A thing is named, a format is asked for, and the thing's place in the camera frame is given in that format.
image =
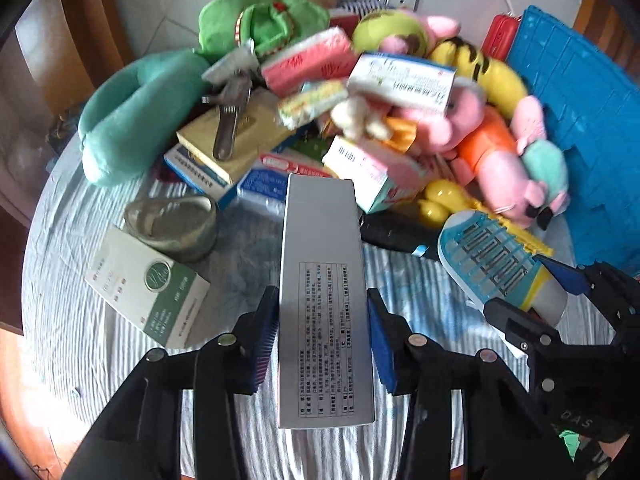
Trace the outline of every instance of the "blue plastic bin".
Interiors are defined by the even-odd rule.
[[[529,7],[507,63],[545,106],[549,139],[566,157],[566,220],[578,264],[640,273],[640,92],[596,46]]]

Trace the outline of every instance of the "screw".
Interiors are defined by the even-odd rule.
[[[218,336],[218,344],[220,346],[231,346],[238,341],[238,338],[234,336],[231,332],[226,332],[224,334],[220,334]]]
[[[485,363],[495,363],[498,360],[498,354],[495,353],[493,350],[489,350],[488,348],[485,348],[484,350],[480,351],[480,358]]]
[[[164,350],[161,348],[152,348],[146,353],[145,359],[150,363],[155,363],[164,357]]]
[[[556,383],[553,379],[546,378],[544,381],[542,381],[542,389],[547,393],[552,392],[555,387]]]
[[[428,339],[422,334],[411,334],[408,341],[411,346],[425,346]]]

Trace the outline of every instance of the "teal neck pillow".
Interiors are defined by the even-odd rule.
[[[96,186],[117,186],[148,170],[207,88],[209,63],[191,50],[151,54],[111,76],[78,124],[82,166]]]

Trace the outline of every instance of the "green plush hat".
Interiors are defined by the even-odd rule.
[[[254,40],[262,60],[325,30],[329,13],[309,0],[213,0],[198,18],[200,54],[216,62]]]

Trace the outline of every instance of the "white box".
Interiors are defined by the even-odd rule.
[[[183,349],[209,282],[110,226],[84,277],[121,316],[165,348]]]
[[[351,72],[348,88],[396,106],[444,115],[455,75],[455,69],[426,59],[366,52]]]
[[[290,175],[284,222],[278,426],[370,424],[369,316],[353,182]]]

